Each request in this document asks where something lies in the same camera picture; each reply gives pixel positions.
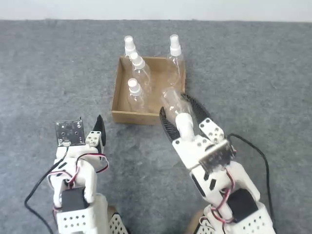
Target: white spray head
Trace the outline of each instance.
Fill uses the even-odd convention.
[[[126,56],[130,56],[131,53],[136,51],[136,46],[135,46],[135,43],[133,41],[133,37],[132,36],[125,36],[124,40],[125,40]]]
[[[137,52],[131,53],[130,59],[136,69],[142,69],[145,66],[145,61],[140,55],[137,54]]]
[[[133,96],[139,96],[142,93],[142,89],[138,81],[134,78],[128,80],[129,91]]]
[[[178,129],[182,140],[193,141],[194,129],[193,119],[189,113],[180,113],[175,117],[176,128]]]
[[[182,54],[179,36],[177,34],[172,34],[170,36],[170,54],[172,56],[179,56]]]

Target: plastic bottle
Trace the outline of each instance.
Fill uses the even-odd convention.
[[[177,127],[181,138],[183,140],[193,140],[194,125],[191,105],[181,97],[174,87],[169,87],[163,91],[161,101],[167,119]]]
[[[133,112],[148,112],[147,97],[136,79],[128,80],[129,95],[128,102]]]
[[[132,61],[133,77],[137,79],[146,95],[149,95],[152,91],[151,70],[149,66],[137,52],[131,53],[130,59]]]
[[[173,34],[170,36],[170,54],[168,60],[168,83],[180,89],[182,85],[182,76],[185,72],[184,57],[182,55],[179,36]]]

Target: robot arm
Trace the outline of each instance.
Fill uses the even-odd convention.
[[[190,131],[193,121],[188,113],[176,116],[176,127],[166,119],[164,108],[159,116],[192,180],[210,203],[204,211],[206,225],[211,228],[208,231],[216,234],[275,234],[270,216],[259,202],[260,192],[243,166],[233,161],[235,151],[223,130],[194,98],[187,94],[182,97],[191,104],[202,135]]]
[[[112,229],[119,229],[127,234],[119,214],[111,214],[113,217],[110,219],[107,200],[97,193],[97,173],[109,167],[102,154],[106,136],[101,116],[97,118],[86,141],[82,120],[56,122],[56,130],[58,149],[55,164],[66,153],[62,163],[48,175],[48,181],[54,189],[58,232],[111,234]],[[106,161],[104,168],[101,159]]]

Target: open cardboard box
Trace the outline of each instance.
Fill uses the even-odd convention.
[[[150,113],[131,112],[128,103],[129,89],[127,85],[128,79],[131,78],[131,66],[129,59],[120,57],[115,93],[112,106],[112,115],[114,122],[117,123],[132,123],[132,124],[159,124],[159,110],[162,106],[160,97],[162,90],[168,86],[166,65],[167,60],[163,57],[143,57],[145,62],[149,65],[152,73],[152,83],[154,90],[149,96],[148,106],[151,110]],[[182,86],[176,87],[182,93],[185,92],[185,77],[186,71],[182,72]]]

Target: spray nozzle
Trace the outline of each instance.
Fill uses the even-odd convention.
[[[131,78],[128,80],[129,91],[133,95],[139,95],[141,93],[141,86],[136,79]]]
[[[182,54],[179,36],[177,34],[170,36],[170,54],[172,56],[179,56]]]
[[[142,69],[145,66],[145,61],[143,58],[137,54],[137,52],[133,52],[130,54],[130,59],[132,64],[137,69]]]
[[[130,56],[132,52],[136,51],[136,46],[132,36],[125,36],[125,53],[126,56]]]

